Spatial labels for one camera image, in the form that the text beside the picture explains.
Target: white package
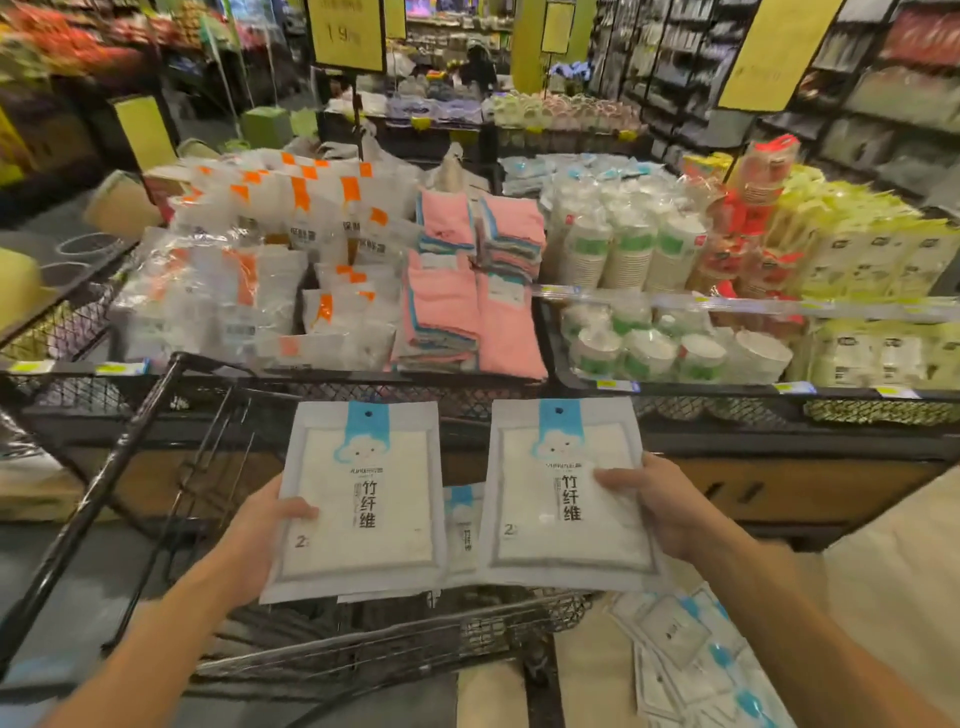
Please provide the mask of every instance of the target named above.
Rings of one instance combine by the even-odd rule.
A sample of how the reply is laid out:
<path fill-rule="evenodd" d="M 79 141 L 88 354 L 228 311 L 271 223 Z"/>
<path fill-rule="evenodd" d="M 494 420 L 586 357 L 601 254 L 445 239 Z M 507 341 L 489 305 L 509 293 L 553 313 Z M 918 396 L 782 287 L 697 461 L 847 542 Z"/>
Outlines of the white package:
<path fill-rule="evenodd" d="M 478 561 L 494 584 L 631 592 L 661 590 L 662 551 L 634 493 L 594 468 L 640 466 L 627 398 L 497 400 Z"/>
<path fill-rule="evenodd" d="M 429 590 L 446 570 L 435 402 L 302 402 L 280 497 L 321 508 L 284 525 L 261 604 Z"/>
<path fill-rule="evenodd" d="M 483 483 L 453 485 L 444 488 L 444 522 L 448 562 L 443 589 L 477 583 L 476 545 L 480 530 L 480 512 L 483 508 Z M 393 592 L 364 592 L 340 595 L 338 604 L 350 604 L 370 599 L 392 599 L 419 594 L 417 590 Z"/>

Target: cartoon cloud face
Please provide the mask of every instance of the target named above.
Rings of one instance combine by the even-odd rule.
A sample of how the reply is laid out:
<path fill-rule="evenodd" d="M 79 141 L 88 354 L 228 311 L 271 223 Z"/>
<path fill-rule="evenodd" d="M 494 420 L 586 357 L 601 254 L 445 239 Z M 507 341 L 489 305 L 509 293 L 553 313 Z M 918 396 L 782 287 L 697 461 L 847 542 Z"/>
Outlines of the cartoon cloud face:
<path fill-rule="evenodd" d="M 387 452 L 387 444 L 370 435 L 354 435 L 348 443 L 337 450 L 336 458 L 341 463 L 362 465 L 379 460 Z"/>
<path fill-rule="evenodd" d="M 541 460 L 567 460 L 583 452 L 584 439 L 558 429 L 547 430 L 534 446 L 534 455 Z"/>

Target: hand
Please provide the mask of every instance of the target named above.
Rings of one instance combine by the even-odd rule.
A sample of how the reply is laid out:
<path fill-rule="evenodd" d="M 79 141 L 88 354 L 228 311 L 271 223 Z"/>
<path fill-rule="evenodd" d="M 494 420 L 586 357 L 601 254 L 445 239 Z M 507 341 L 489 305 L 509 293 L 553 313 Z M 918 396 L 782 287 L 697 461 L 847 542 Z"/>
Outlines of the hand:
<path fill-rule="evenodd" d="M 220 542 L 195 569 L 218 583 L 227 609 L 260 596 L 274 562 L 276 534 L 287 519 L 315 519 L 320 510 L 301 497 L 278 499 L 282 474 L 250 494 Z"/>
<path fill-rule="evenodd" d="M 593 476 L 605 488 L 636 490 L 646 522 L 664 553 L 674 558 L 691 561 L 704 537 L 732 524 L 679 466 L 650 452 L 643 453 L 642 468 L 598 468 Z"/>

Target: price sign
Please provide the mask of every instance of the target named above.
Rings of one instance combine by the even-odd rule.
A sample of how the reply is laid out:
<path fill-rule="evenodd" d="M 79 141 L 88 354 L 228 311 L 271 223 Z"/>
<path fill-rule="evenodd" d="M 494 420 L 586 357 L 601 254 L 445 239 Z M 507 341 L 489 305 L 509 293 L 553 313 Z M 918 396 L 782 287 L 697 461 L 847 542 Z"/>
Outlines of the price sign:
<path fill-rule="evenodd" d="M 570 44 L 570 31 L 573 30 L 573 3 L 547 3 L 546 17 L 543 20 L 543 38 L 540 49 L 543 53 L 562 55 Z"/>
<path fill-rule="evenodd" d="M 317 65 L 386 73 L 384 0 L 307 0 Z"/>
<path fill-rule="evenodd" d="M 761 0 L 717 106 L 783 111 L 842 0 Z"/>

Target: pink towel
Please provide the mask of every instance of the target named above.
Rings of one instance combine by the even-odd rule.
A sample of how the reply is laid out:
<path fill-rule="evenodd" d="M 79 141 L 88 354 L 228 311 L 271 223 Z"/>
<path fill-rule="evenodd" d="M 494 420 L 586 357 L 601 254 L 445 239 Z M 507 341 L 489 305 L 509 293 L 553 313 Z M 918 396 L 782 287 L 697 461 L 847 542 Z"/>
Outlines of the pink towel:
<path fill-rule="evenodd" d="M 496 223 L 497 237 L 513 237 L 528 243 L 546 245 L 543 215 L 535 200 L 484 195 L 484 203 Z"/>
<path fill-rule="evenodd" d="M 432 263 L 433 265 L 427 264 L 423 265 L 424 258 L 426 255 L 426 261 Z M 416 271 L 422 270 L 431 270 L 436 268 L 455 268 L 461 271 L 468 271 L 470 269 L 470 258 L 469 255 L 463 251 L 458 251 L 455 254 L 447 253 L 418 253 L 417 251 L 407 251 L 407 265 L 413 268 Z"/>
<path fill-rule="evenodd" d="M 466 193 L 424 189 L 420 194 L 420 212 L 427 237 L 452 245 L 476 245 Z"/>
<path fill-rule="evenodd" d="M 468 339 L 480 335 L 476 282 L 470 269 L 407 269 L 420 328 L 438 328 Z"/>
<path fill-rule="evenodd" d="M 477 274 L 480 371 L 546 379 L 530 311 L 530 287 L 493 278 Z"/>

